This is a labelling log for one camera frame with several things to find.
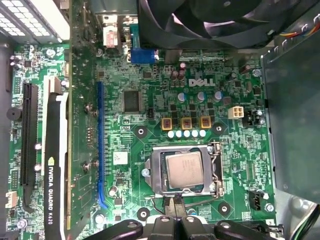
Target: wire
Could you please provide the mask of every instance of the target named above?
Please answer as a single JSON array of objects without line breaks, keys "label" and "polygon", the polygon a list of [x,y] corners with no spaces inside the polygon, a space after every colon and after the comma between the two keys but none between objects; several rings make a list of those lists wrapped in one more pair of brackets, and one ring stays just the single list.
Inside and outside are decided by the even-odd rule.
[{"label": "wire", "polygon": [[303,37],[308,37],[311,34],[314,34],[315,32],[317,32],[320,29],[320,22],[318,22],[317,24],[315,24],[315,26],[307,32],[282,32],[279,35],[285,38],[294,38],[297,36],[303,36]]},{"label": "wire", "polygon": [[302,240],[310,231],[310,229],[315,225],[316,221],[320,216],[320,205],[317,205],[312,213],[305,219],[305,221],[300,225],[300,227],[295,231],[292,236],[292,240]]}]

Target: cpu socket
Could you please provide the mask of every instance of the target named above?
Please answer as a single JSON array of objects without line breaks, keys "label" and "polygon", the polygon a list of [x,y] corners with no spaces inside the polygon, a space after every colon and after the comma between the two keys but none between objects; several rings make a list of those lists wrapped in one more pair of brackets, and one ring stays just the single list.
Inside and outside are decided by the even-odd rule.
[{"label": "cpu socket", "polygon": [[156,198],[224,195],[219,142],[153,147],[144,167],[150,172],[144,179]]}]

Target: chipset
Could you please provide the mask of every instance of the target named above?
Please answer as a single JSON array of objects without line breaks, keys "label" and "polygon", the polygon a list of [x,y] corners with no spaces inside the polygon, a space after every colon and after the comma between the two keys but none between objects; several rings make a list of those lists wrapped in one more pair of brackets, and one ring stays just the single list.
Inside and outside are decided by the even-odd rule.
[{"label": "chipset", "polygon": [[123,92],[123,112],[139,113],[141,111],[141,94],[138,90],[126,90]]},{"label": "chipset", "polygon": [[183,189],[204,184],[202,157],[199,151],[168,155],[165,161],[170,188]]}]

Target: cooling fan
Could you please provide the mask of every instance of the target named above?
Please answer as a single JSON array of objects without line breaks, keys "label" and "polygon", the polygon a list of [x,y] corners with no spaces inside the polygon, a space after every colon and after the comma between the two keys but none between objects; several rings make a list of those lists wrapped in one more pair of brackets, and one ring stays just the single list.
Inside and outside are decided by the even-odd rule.
[{"label": "cooling fan", "polygon": [[142,48],[261,48],[319,0],[137,0]]}]

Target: dell logo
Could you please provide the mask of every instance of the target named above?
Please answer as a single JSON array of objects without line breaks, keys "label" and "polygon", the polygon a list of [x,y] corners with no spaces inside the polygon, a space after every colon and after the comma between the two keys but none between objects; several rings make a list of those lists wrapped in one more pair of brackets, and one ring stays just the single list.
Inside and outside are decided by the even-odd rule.
[{"label": "dell logo", "polygon": [[210,78],[209,81],[208,79],[201,79],[199,78],[198,80],[195,79],[189,79],[189,87],[214,87],[216,84],[214,83],[213,78]]}]

